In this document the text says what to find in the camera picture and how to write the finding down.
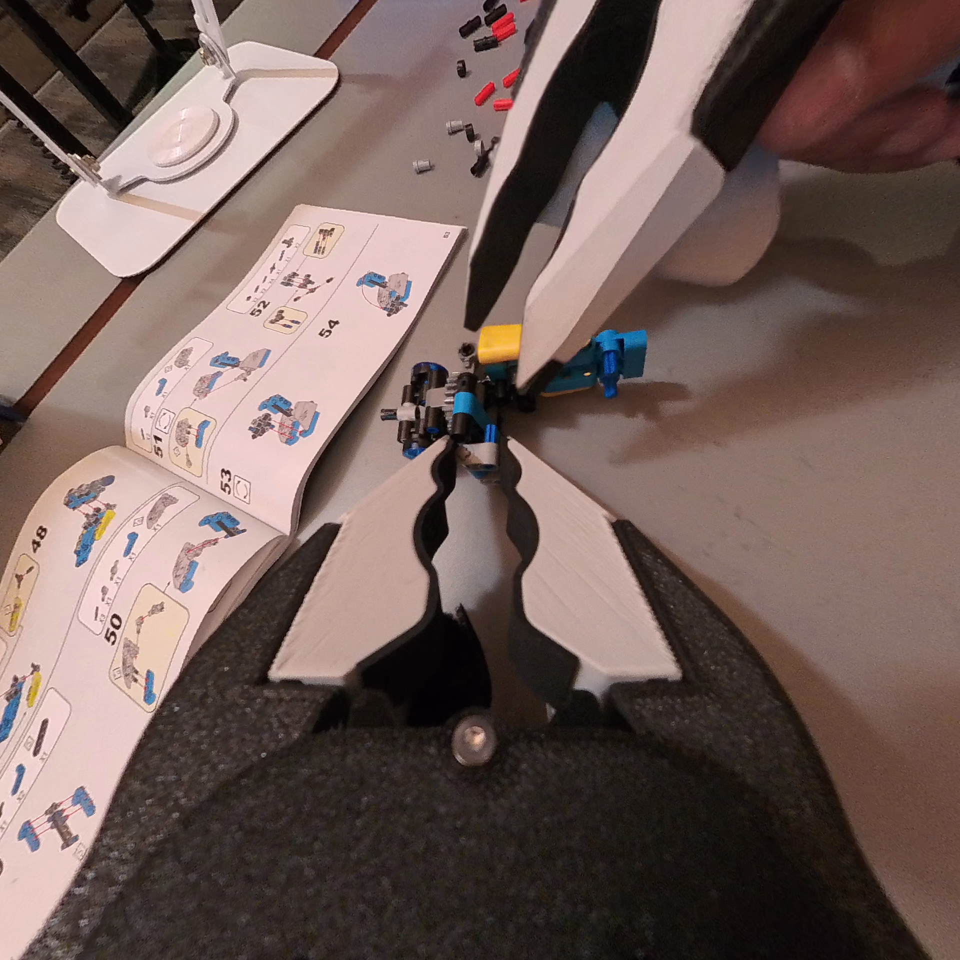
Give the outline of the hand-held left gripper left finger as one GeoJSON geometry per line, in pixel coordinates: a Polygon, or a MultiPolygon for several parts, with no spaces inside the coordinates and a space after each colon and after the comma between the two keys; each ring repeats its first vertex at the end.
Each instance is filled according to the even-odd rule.
{"type": "Polygon", "coordinates": [[[455,443],[443,438],[340,520],[269,679],[344,686],[440,609],[433,557],[449,534],[455,443]]]}

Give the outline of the person's right hand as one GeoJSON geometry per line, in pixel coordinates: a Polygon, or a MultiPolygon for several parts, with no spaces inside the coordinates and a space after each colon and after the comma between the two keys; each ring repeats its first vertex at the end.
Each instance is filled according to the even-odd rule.
{"type": "Polygon", "coordinates": [[[959,105],[924,83],[954,62],[957,1],[846,1],[757,137],[772,154],[851,173],[959,155],[959,105]]]}

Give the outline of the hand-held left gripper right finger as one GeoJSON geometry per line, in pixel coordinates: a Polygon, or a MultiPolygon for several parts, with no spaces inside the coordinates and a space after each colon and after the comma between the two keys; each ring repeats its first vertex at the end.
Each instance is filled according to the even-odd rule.
{"type": "Polygon", "coordinates": [[[678,681],[671,650],[620,532],[633,531],[513,438],[502,444],[513,576],[510,657],[554,709],[576,690],[678,681]]]}

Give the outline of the yellow and blue brick assembly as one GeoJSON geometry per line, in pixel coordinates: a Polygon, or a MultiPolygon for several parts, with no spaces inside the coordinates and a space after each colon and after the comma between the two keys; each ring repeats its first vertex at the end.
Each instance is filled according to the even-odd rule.
{"type": "Polygon", "coordinates": [[[536,409],[539,398],[552,398],[602,387],[606,399],[618,395],[622,379],[643,376],[648,346],[645,330],[618,332],[607,329],[592,337],[574,357],[549,375],[539,393],[517,390],[517,369],[522,341],[519,324],[483,328],[477,344],[466,343],[461,353],[483,369],[474,380],[467,373],[448,382],[449,414],[470,414],[479,420],[479,409],[513,405],[524,412],[536,409]]]}

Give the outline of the pile of loose building pieces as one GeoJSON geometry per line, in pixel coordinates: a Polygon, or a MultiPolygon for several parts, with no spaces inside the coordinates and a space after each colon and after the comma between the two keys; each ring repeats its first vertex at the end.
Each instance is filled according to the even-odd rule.
{"type": "Polygon", "coordinates": [[[419,2],[414,52],[438,69],[423,90],[426,118],[413,135],[411,168],[481,179],[493,165],[520,82],[524,42],[542,2],[419,2]]]}

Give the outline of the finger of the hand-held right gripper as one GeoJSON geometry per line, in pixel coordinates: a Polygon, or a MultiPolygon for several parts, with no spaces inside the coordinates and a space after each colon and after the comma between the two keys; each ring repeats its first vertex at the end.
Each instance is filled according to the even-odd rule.
{"type": "Polygon", "coordinates": [[[679,280],[724,284],[752,267],[747,250],[710,251],[733,209],[729,172],[693,130],[694,108],[732,46],[742,64],[751,2],[661,2],[630,103],[585,174],[566,229],[528,296],[518,385],[569,361],[662,260],[679,280]]]}
{"type": "Polygon", "coordinates": [[[659,1],[542,2],[534,17],[469,258],[464,326],[478,330],[558,190],[599,104],[622,114],[649,57],[659,1]]]}

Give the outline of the grey desk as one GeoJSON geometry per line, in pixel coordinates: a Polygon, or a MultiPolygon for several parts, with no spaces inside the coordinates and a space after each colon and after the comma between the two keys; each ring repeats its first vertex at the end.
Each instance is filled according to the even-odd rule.
{"type": "MultiPolygon", "coordinates": [[[[157,360],[245,276],[294,206],[472,228],[486,181],[445,121],[470,2],[376,2],[330,54],[327,104],[142,279],[2,453],[2,563],[68,467],[123,440],[157,360]]],[[[635,523],[749,637],[816,739],[870,863],[958,958],[958,166],[783,168],[773,245],[741,282],[656,282],[618,401],[511,430],[635,523]]]]}

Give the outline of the black and blue gear assembly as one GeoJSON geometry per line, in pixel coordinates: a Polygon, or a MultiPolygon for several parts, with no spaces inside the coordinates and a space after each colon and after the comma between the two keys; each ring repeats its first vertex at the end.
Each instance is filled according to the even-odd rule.
{"type": "Polygon", "coordinates": [[[450,437],[462,466],[485,483],[498,480],[501,408],[516,396],[507,364],[449,372],[431,362],[412,367],[401,402],[382,409],[383,421],[398,422],[397,439],[412,460],[450,437]]]}

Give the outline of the open instruction booklet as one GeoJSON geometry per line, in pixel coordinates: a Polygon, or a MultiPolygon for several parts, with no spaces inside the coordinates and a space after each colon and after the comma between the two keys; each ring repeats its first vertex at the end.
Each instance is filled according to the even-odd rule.
{"type": "Polygon", "coordinates": [[[66,893],[189,655],[296,532],[461,234],[298,206],[134,392],[124,444],[26,516],[2,577],[2,958],[66,893]]]}

